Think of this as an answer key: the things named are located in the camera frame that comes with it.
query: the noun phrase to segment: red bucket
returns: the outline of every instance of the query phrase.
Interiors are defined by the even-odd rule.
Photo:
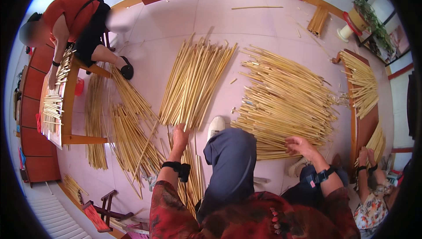
[[[82,92],[84,91],[84,84],[84,79],[78,77],[75,87],[75,96],[80,96],[82,94]]]

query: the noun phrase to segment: green plant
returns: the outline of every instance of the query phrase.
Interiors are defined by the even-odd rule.
[[[388,52],[393,52],[390,37],[385,30],[383,23],[377,18],[374,9],[366,0],[354,0],[353,4],[358,12],[363,15],[364,20],[369,24],[368,30],[375,35],[379,46]]]

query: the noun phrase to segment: wooden table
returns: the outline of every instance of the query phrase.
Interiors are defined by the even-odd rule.
[[[59,94],[63,98],[62,105],[62,126],[56,125],[55,132],[51,132],[46,124],[44,123],[44,114],[42,113],[42,108],[44,106],[43,101],[44,97],[47,94],[48,90],[48,78],[46,75],[43,82],[43,88],[41,91],[40,98],[40,113],[41,113],[41,133],[47,137],[52,143],[54,143],[60,149],[64,144],[103,144],[107,143],[107,138],[103,137],[93,137],[93,136],[79,136],[72,134],[72,112],[73,112],[73,102],[75,99],[75,87],[78,79],[79,69],[88,70],[92,73],[98,74],[105,78],[111,78],[111,73],[107,70],[98,67],[97,65],[92,65],[91,67],[86,67],[77,57],[71,55],[71,68],[67,76],[67,81],[60,85]]]
[[[360,55],[344,49],[345,52],[351,54],[352,56],[358,58],[360,61],[369,66],[369,61],[361,57]],[[337,58],[332,59],[333,63],[340,62],[340,53],[337,54]],[[344,66],[346,72],[349,72],[349,68]],[[347,87],[349,90],[349,95],[352,94],[351,89],[359,88],[360,86],[351,84],[347,80]],[[359,151],[362,147],[366,146],[369,139],[371,138],[375,128],[378,125],[378,104],[376,104],[371,111],[363,118],[359,119],[356,116],[357,110],[353,107],[353,99],[349,99],[350,109],[351,109],[351,150],[350,150],[350,162],[349,167],[347,168],[350,183],[356,182],[356,168],[355,161],[359,156]]]

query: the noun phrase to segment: radiator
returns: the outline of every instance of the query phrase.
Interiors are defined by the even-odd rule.
[[[46,199],[28,200],[44,229],[52,238],[92,239],[67,213],[56,196]]]

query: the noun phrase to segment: sleeve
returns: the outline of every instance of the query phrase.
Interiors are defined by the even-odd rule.
[[[50,32],[53,32],[54,24],[57,19],[65,12],[63,8],[62,0],[54,0],[43,13],[43,20],[45,24],[50,28]]]
[[[158,181],[152,192],[149,232],[150,238],[193,238],[199,233],[198,222],[164,180]]]
[[[347,189],[338,188],[325,198],[322,212],[338,228],[343,238],[360,238],[349,200]]]

